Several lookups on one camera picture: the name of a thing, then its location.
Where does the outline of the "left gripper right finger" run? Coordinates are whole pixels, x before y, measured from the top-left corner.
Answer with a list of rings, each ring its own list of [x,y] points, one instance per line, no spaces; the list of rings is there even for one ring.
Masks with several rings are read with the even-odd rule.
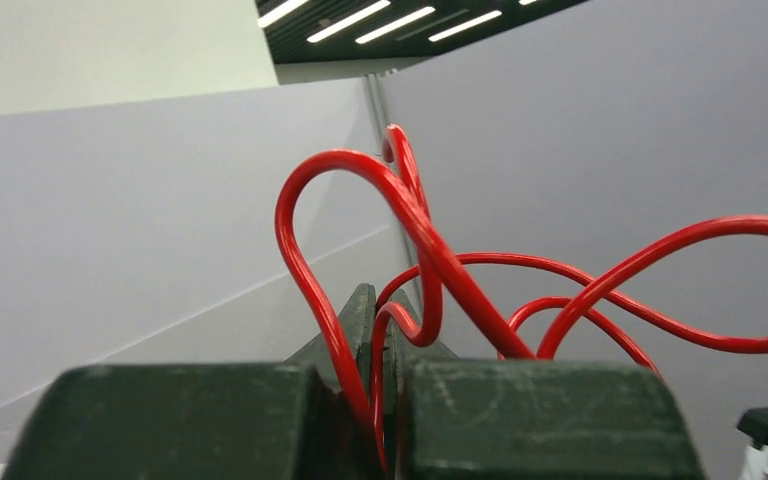
[[[388,328],[385,423],[403,479],[702,479],[671,391],[633,364],[456,357]]]

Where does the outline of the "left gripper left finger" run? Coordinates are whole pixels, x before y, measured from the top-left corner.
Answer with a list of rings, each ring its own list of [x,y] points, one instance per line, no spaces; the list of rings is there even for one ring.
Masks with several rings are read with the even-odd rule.
[[[281,362],[98,364],[45,390],[7,479],[374,479],[315,336]]]

